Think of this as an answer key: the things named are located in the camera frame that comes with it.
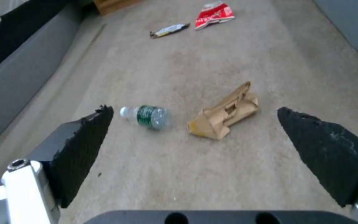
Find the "water bottle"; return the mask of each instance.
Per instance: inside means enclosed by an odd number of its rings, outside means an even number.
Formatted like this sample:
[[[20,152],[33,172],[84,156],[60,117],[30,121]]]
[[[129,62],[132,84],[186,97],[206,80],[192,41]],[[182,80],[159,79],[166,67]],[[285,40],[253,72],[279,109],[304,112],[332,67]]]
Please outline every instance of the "water bottle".
[[[151,129],[161,130],[170,126],[170,114],[166,108],[157,106],[123,107],[121,117],[136,121],[139,125]]]

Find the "floor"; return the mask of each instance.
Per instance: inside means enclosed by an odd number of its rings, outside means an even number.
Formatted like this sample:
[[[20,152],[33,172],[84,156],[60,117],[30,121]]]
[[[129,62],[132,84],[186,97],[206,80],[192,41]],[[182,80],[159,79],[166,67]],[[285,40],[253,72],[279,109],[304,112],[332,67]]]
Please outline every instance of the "floor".
[[[88,17],[58,71],[0,137],[0,174],[60,123],[107,104],[115,118],[61,223],[119,209],[347,215],[300,161],[276,110],[288,106],[358,135],[358,52],[311,0],[227,0],[233,21],[149,38],[149,31],[193,23],[205,3],[144,0]],[[221,141],[187,133],[203,107],[245,81],[260,112]],[[152,132],[118,116],[121,106],[143,104],[169,108],[174,128]]]

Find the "brown paper bag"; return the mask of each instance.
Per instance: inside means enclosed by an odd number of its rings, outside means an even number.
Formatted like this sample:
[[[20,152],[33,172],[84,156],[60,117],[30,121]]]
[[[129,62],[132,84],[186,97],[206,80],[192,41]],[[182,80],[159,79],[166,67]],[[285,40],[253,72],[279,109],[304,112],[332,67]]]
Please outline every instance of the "brown paper bag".
[[[250,82],[240,85],[213,108],[203,109],[187,124],[191,134],[222,139],[230,132],[229,126],[250,116],[259,109],[258,99],[248,93]]]

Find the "green bottle label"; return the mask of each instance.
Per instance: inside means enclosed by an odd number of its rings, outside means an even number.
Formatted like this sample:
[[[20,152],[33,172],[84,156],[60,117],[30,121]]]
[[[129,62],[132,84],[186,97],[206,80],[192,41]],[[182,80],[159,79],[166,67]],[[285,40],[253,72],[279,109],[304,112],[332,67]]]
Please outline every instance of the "green bottle label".
[[[139,108],[138,114],[137,114],[138,123],[141,126],[146,126],[148,128],[153,128],[153,126],[152,126],[152,113],[153,113],[153,110],[155,110],[155,109],[156,109],[155,106],[147,106],[147,105],[141,106]]]

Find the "red wrapper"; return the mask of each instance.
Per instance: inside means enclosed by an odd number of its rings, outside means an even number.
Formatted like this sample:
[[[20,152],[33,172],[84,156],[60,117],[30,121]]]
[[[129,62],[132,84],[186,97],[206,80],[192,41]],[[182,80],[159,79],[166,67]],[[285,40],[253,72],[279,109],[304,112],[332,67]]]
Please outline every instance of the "red wrapper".
[[[200,30],[209,24],[223,23],[232,19],[234,19],[234,13],[226,3],[218,1],[206,4],[196,19],[195,29]]]

